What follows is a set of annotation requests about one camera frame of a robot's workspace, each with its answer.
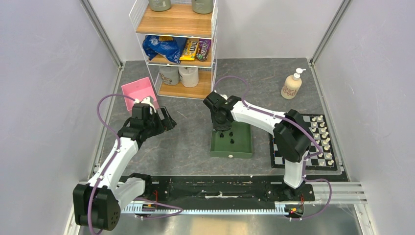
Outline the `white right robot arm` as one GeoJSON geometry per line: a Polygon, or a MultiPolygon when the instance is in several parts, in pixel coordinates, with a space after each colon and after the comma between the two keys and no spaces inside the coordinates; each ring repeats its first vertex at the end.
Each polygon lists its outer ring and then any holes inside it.
{"type": "Polygon", "coordinates": [[[296,200],[301,196],[304,161],[314,138],[298,111],[271,111],[240,97],[227,97],[216,92],[211,92],[203,103],[210,110],[215,131],[228,131],[234,122],[240,122],[271,134],[277,151],[285,159],[283,196],[288,200],[296,200]]]}

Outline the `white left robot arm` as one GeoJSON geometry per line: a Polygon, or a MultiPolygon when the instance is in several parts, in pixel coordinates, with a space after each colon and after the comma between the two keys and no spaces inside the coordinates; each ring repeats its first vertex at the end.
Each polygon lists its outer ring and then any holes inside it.
{"type": "Polygon", "coordinates": [[[118,224],[121,211],[134,199],[147,200],[154,188],[150,175],[122,174],[142,144],[151,137],[173,129],[176,122],[166,107],[134,104],[131,117],[117,132],[115,144],[104,164],[85,184],[73,190],[74,218],[77,225],[111,231],[118,224]]]}

